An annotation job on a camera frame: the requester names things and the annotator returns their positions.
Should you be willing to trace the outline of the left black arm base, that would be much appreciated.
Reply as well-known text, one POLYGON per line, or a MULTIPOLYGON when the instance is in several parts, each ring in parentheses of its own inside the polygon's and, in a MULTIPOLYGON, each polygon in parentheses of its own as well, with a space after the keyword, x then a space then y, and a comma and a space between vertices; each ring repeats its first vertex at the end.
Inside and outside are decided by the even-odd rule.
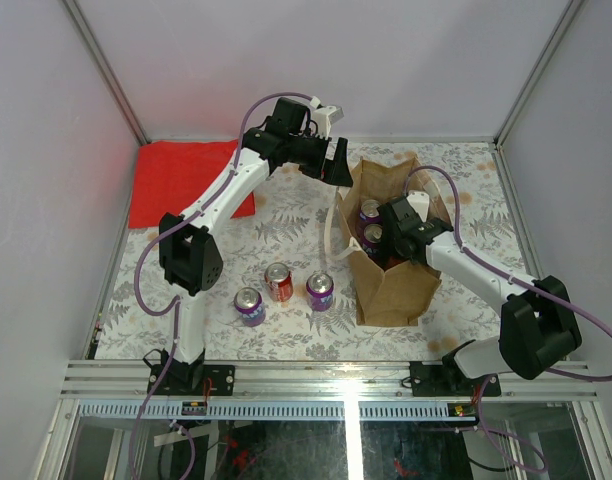
POLYGON ((148 392, 167 396, 232 396, 234 365, 207 364, 204 354, 192 363, 172 358, 164 349, 153 349, 143 358, 149 368, 148 392))

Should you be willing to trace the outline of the purple fanta can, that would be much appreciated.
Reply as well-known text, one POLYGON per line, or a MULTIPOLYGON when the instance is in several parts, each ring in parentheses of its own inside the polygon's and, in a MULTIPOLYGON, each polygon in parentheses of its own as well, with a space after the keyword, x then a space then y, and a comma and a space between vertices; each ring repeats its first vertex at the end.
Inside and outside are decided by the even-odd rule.
POLYGON ((262 296, 255 288, 244 287, 240 289, 234 297, 234 307, 245 326, 256 327, 266 319, 262 296))
POLYGON ((306 282, 309 305, 312 310, 322 312, 328 310, 334 299, 334 282, 325 272, 313 273, 306 282))
POLYGON ((379 207, 380 203, 374 199, 367 199, 360 204, 356 224, 358 235, 361 235, 367 226, 382 222, 379 207))
POLYGON ((381 261, 384 257, 382 249, 382 226, 378 223, 367 225, 361 235, 363 251, 374 261, 381 261))

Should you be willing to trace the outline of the red coke can front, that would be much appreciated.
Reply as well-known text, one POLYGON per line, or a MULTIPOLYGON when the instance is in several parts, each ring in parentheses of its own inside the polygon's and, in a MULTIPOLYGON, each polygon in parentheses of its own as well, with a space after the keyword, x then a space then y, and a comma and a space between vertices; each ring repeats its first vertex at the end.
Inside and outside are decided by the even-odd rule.
POLYGON ((281 262, 270 264, 264 273, 264 279, 273 301, 286 302, 293 295, 291 271, 281 262))

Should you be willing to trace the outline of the brown jute canvas bag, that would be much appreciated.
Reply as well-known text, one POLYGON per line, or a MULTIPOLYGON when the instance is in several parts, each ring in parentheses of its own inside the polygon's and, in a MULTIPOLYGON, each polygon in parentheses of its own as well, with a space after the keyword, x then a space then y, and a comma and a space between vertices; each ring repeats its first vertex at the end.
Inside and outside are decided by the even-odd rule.
POLYGON ((430 174, 412 172, 420 165, 416 155, 390 167, 362 158, 351 171, 350 190, 334 194, 324 227, 325 252, 331 261, 350 265, 359 326, 416 326, 441 285, 440 272, 430 267, 392 259, 373 261, 361 249, 356 232, 361 202, 374 199, 385 203, 411 190, 429 196, 430 218, 451 221, 430 174))

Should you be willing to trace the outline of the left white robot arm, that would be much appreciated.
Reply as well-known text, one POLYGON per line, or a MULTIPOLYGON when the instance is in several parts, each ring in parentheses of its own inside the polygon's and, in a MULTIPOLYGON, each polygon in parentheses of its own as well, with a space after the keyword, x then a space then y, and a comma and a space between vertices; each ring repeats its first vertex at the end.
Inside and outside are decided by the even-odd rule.
POLYGON ((181 214, 166 214, 160 221, 159 263, 178 298, 173 327, 178 363, 170 382, 183 394, 194 394, 204 385, 205 371, 193 362, 205 352, 206 293, 223 270, 216 240, 243 201, 286 163, 328 185, 352 184, 347 139, 338 139, 334 154, 327 154, 342 108, 293 94, 273 99, 272 113, 260 126, 244 129, 229 163, 206 191, 181 214))

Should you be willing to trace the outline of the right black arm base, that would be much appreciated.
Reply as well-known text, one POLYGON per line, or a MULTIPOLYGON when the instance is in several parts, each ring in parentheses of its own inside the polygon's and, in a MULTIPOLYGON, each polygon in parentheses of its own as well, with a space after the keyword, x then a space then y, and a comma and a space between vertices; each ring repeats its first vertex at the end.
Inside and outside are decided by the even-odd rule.
POLYGON ((498 375, 495 374, 486 387, 486 376, 467 377, 458 367, 456 355, 474 343, 470 340, 445 354, 438 362, 411 361, 409 375, 400 380, 402 388, 411 391, 414 397, 465 397, 475 403, 480 397, 502 395, 498 375))

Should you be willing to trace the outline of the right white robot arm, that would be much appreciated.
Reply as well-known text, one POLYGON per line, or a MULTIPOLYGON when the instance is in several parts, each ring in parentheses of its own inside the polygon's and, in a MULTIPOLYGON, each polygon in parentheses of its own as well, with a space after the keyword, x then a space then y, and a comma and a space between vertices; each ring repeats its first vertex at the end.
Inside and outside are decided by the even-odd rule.
POLYGON ((378 208, 382 249, 393 257, 444 273, 476 294, 500 318, 500 333, 468 342, 444 357, 444 387, 464 394, 478 378, 512 371, 532 380, 582 344, 569 295, 553 277, 502 271, 500 263, 458 244, 455 230, 435 217, 423 220, 402 196, 378 208))

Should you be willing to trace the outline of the purple fanta can front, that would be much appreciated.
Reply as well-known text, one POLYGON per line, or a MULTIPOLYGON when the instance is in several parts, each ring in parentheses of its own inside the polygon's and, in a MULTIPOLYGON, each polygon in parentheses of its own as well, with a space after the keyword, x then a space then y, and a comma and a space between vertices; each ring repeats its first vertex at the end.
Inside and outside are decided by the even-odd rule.
POLYGON ((234 297, 234 307, 245 326, 256 327, 266 319, 262 296, 255 288, 244 287, 240 289, 234 297))

